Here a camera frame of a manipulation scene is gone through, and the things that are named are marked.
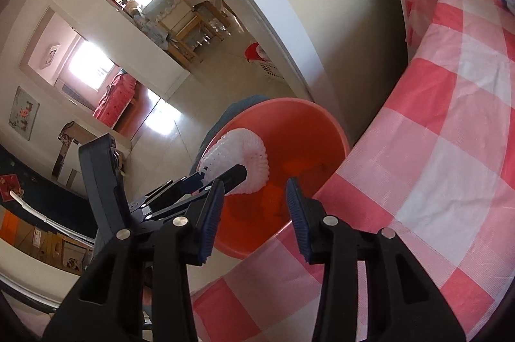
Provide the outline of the red plastic trash basin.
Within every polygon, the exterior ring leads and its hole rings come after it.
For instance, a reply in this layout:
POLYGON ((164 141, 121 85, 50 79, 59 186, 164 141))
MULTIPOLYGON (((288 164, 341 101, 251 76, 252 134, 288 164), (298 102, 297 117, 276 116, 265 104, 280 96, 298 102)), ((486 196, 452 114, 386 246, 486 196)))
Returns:
POLYGON ((350 152, 340 124, 319 105, 277 98, 247 108, 225 124, 207 146, 229 131, 247 128, 264 142, 270 175, 256 193, 225 197, 215 247, 244 259, 290 221, 286 182, 296 177, 308 197, 326 183, 350 152))

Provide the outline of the red bed cover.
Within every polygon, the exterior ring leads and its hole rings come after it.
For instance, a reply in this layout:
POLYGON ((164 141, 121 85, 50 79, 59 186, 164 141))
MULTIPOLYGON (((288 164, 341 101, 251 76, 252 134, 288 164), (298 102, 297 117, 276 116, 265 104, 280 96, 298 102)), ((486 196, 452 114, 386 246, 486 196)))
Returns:
POLYGON ((136 84, 137 80, 124 69, 121 69, 114 76, 112 82, 108 84, 106 92, 92 113, 92 117, 109 128, 113 128, 130 101, 135 97, 136 84))

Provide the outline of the red white checkered tablecloth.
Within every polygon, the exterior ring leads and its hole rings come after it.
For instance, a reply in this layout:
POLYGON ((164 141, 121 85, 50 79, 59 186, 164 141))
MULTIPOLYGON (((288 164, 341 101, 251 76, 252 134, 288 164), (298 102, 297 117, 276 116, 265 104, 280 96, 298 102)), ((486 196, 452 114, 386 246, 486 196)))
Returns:
MULTIPOLYGON (((514 14, 501 0, 431 12, 389 98, 314 198, 357 230, 394 230, 477 337, 514 279, 514 14)), ((323 267, 290 224, 194 292, 201 341, 311 341, 323 267)))

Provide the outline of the wooden dining table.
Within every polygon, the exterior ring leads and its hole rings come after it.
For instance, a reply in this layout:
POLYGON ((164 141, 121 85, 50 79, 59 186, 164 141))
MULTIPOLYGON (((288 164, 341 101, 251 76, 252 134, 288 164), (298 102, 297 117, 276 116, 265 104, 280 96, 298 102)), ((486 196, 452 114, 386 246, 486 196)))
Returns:
POLYGON ((222 0, 163 0, 156 21, 168 31, 170 50, 187 68, 201 60, 196 49, 210 44, 213 38, 222 42, 230 26, 222 9, 222 0))

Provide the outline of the framed wall picture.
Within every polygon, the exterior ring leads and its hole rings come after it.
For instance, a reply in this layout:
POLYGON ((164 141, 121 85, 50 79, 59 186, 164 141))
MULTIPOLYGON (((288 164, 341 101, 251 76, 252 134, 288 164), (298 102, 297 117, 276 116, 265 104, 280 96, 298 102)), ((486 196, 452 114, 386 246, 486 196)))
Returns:
POLYGON ((14 96, 9 125, 26 141, 31 139, 32 129, 40 103, 20 86, 14 96))

